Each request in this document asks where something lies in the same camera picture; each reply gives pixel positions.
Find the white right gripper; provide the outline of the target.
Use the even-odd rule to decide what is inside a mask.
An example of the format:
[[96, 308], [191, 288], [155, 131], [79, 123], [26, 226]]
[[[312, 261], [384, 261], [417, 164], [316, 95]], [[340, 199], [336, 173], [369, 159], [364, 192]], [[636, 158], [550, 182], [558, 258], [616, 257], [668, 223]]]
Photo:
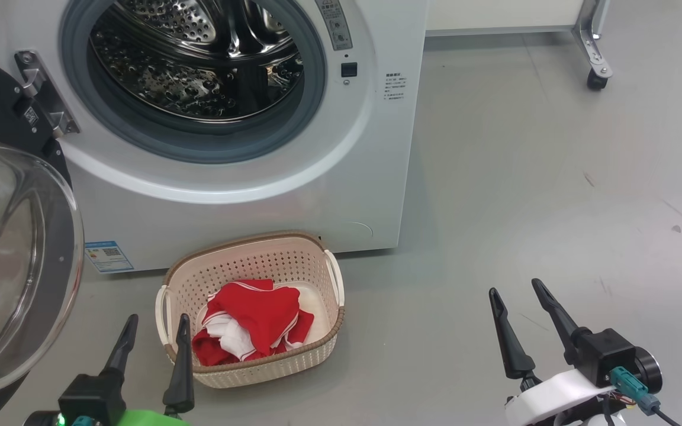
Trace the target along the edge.
[[[566, 364], [578, 364], [580, 327], [541, 281], [532, 280], [539, 304], [549, 314], [564, 348]], [[612, 385], [598, 388], [579, 370], [566, 370], [542, 381], [533, 370], [533, 359], [525, 353], [508, 319], [508, 310], [498, 289], [489, 290], [496, 337], [500, 345], [504, 375], [520, 380], [520, 393], [504, 404], [508, 426], [627, 426], [620, 411], [626, 407], [613, 398]]]

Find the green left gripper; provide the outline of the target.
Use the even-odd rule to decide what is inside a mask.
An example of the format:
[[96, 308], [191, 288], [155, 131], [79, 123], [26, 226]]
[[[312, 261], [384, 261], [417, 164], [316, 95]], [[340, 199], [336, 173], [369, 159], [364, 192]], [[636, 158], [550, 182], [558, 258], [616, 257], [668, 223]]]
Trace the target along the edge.
[[[101, 374], [124, 375], [127, 359], [134, 348], [139, 323], [137, 314], [127, 319]], [[182, 314], [176, 332], [178, 353], [169, 386], [163, 394], [166, 414], [184, 414], [195, 407], [191, 321]], [[176, 416], [149, 410], [127, 410], [116, 426], [191, 426]]]

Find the red and white clothing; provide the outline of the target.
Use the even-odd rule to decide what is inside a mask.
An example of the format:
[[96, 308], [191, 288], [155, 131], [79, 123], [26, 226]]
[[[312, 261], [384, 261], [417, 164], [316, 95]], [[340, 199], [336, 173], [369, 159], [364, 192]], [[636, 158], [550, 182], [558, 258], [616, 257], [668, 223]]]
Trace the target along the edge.
[[300, 290], [271, 279], [237, 280], [208, 296], [192, 350], [202, 366], [248, 362], [305, 345], [314, 314], [300, 305]]

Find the black glass washing machine door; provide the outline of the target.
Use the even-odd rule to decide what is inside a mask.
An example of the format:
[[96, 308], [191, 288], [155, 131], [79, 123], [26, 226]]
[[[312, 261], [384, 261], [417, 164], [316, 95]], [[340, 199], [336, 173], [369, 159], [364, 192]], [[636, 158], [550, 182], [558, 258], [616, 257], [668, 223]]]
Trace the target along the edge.
[[83, 224], [48, 113], [0, 68], [0, 410], [59, 336]]

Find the cream perforated laundry basket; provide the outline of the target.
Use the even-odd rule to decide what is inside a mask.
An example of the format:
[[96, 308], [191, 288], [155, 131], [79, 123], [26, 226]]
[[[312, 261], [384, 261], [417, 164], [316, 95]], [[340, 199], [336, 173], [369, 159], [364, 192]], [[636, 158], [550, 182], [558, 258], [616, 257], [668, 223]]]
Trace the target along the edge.
[[264, 359], [203, 366], [192, 355], [193, 377], [224, 390], [257, 385], [319, 366], [333, 352], [345, 315], [345, 289], [339, 264], [314, 235], [299, 231], [252, 235], [190, 254], [171, 267], [155, 297], [157, 333], [175, 362], [179, 317], [189, 315], [200, 331], [207, 297], [237, 279], [271, 279], [277, 288], [300, 291], [300, 307], [314, 315], [305, 345]]

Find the white washing machine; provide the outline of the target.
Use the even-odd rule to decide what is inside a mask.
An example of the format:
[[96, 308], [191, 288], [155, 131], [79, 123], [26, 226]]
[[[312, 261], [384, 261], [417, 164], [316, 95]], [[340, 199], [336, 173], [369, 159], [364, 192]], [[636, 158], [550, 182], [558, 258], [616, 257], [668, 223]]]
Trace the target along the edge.
[[279, 230], [336, 253], [396, 247], [429, 0], [340, 0], [353, 48], [339, 51], [315, 0], [254, 0], [291, 35], [303, 84], [228, 123], [116, 84], [90, 41], [114, 1], [0, 0], [0, 68], [49, 115], [85, 244], [115, 241], [134, 270]]

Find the blue energy label sticker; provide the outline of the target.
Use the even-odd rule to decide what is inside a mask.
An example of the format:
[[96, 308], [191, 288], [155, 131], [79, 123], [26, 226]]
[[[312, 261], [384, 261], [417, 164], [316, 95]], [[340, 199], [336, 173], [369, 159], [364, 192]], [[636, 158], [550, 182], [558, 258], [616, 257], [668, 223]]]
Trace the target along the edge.
[[86, 243], [85, 253], [100, 273], [124, 273], [134, 270], [133, 265], [115, 241]]

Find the steel washer drum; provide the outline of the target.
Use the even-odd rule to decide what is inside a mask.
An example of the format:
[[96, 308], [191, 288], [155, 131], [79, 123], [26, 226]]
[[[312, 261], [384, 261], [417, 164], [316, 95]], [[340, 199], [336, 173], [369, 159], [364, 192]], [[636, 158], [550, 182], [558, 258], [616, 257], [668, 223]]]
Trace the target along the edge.
[[135, 99], [178, 118], [243, 121], [303, 84], [300, 51], [254, 0], [115, 0], [91, 46]]

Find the white cabinet panel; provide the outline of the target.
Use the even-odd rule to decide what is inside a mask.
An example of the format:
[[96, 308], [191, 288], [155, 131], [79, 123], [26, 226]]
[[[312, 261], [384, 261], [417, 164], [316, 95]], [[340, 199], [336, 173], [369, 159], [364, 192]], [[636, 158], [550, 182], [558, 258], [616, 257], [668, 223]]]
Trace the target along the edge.
[[570, 30], [584, 0], [430, 0], [426, 36]]

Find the grey warning label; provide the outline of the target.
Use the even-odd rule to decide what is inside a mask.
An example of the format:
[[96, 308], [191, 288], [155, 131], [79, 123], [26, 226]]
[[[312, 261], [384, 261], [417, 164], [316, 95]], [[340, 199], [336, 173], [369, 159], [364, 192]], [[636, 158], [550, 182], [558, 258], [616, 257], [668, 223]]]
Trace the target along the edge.
[[334, 51], [353, 48], [351, 33], [340, 0], [315, 0], [324, 19]]

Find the metal frame leg with caster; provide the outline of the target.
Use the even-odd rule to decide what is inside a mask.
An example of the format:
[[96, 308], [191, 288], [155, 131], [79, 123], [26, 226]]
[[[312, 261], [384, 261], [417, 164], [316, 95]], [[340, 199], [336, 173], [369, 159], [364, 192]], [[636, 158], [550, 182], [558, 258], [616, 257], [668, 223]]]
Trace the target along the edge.
[[613, 71], [598, 47], [604, 17], [611, 0], [582, 0], [576, 22], [571, 28], [577, 45], [590, 65], [587, 88], [598, 92], [606, 88]]

